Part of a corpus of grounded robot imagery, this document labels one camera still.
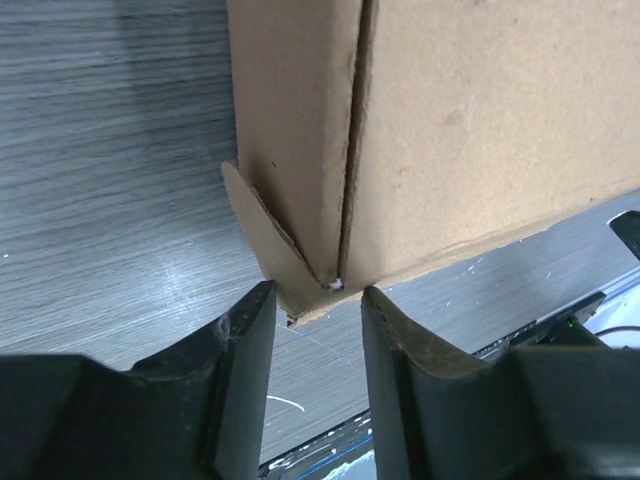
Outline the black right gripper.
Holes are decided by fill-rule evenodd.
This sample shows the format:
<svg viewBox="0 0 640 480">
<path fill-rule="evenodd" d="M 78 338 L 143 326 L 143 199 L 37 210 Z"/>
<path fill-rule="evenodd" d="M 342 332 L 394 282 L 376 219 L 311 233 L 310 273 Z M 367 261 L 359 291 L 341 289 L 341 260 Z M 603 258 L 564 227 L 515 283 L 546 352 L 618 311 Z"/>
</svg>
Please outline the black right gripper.
<svg viewBox="0 0 640 480">
<path fill-rule="evenodd" d="M 608 226 L 636 259 L 639 259 L 639 212 L 623 212 L 610 220 Z M 474 352 L 473 356 L 480 360 L 497 360 L 510 347 L 526 345 L 603 346 L 604 343 L 600 339 L 603 334 L 591 333 L 585 327 L 585 323 L 596 314 L 597 309 L 606 300 L 613 298 L 613 294 L 596 291 L 557 313 L 529 322 Z"/>
</svg>

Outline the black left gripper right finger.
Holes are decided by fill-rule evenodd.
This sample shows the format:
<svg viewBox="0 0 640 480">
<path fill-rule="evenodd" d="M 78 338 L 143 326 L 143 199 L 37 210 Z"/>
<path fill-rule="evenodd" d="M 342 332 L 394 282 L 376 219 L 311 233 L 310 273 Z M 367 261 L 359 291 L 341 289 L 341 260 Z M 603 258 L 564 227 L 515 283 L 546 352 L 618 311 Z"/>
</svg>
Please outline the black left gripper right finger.
<svg viewBox="0 0 640 480">
<path fill-rule="evenodd" d="M 488 362 L 404 314 L 361 299 L 382 479 L 635 479 L 639 354 L 561 339 Z"/>
</svg>

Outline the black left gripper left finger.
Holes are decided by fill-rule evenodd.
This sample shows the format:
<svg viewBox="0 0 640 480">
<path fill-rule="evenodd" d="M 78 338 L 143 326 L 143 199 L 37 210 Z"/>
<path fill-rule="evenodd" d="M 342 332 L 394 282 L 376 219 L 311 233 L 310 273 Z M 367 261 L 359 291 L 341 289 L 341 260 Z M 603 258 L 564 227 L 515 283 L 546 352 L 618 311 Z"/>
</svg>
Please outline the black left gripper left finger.
<svg viewBox="0 0 640 480">
<path fill-rule="evenodd" d="M 276 326 L 263 281 L 127 371 L 82 355 L 1 360 L 5 479 L 254 479 Z"/>
</svg>

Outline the brown cardboard box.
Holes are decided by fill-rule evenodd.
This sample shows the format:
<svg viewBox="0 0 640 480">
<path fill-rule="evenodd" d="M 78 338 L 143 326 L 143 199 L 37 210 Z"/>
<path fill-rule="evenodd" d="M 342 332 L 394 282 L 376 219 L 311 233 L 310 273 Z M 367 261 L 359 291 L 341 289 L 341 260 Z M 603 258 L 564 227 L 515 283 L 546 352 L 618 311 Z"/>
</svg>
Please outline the brown cardboard box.
<svg viewBox="0 0 640 480">
<path fill-rule="evenodd" d="M 635 1 L 230 1 L 237 219 L 293 323 L 639 186 Z"/>
</svg>

